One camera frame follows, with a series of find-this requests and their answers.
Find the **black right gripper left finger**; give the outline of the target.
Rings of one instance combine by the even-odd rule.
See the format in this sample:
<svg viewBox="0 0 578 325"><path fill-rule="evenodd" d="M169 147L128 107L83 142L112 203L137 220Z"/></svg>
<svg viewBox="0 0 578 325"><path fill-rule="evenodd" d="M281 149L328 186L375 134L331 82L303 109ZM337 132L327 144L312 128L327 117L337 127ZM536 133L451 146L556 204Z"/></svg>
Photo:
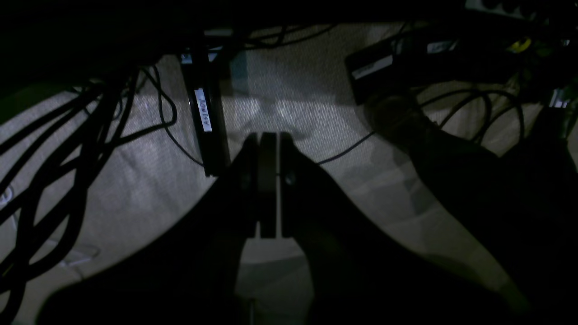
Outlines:
<svg viewBox="0 0 578 325"><path fill-rule="evenodd" d="M258 136L167 232L116 265L52 294L42 325L242 325L240 256L256 230Z"/></svg>

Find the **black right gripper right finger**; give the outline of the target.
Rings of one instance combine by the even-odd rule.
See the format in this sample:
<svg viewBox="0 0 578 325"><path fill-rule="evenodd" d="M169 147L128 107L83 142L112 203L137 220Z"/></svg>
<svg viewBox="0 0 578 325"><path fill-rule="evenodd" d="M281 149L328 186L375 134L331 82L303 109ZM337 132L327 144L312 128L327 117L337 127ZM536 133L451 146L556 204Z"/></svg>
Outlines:
<svg viewBox="0 0 578 325"><path fill-rule="evenodd" d="M308 325L515 325L497 292L380 230L320 166L280 134L281 218L314 287Z"/></svg>

